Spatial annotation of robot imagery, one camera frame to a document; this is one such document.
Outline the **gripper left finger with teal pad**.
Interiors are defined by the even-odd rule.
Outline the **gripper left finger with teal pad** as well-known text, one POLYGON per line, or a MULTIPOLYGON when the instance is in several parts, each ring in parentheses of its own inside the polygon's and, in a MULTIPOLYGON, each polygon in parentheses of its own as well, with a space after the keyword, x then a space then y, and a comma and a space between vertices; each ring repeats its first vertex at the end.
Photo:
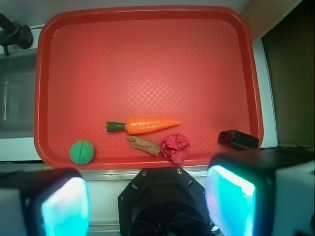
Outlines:
POLYGON ((72 168, 0 174, 2 236, 85 236, 88 183, 72 168))

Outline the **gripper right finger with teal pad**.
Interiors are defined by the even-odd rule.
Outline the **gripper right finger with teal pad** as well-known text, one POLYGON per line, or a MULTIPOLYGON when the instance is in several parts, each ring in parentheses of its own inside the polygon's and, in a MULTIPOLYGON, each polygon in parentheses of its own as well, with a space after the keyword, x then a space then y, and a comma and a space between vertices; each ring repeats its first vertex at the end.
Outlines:
POLYGON ((206 205, 225 236, 312 236, 315 153, 269 148, 217 154, 206 173, 206 205))

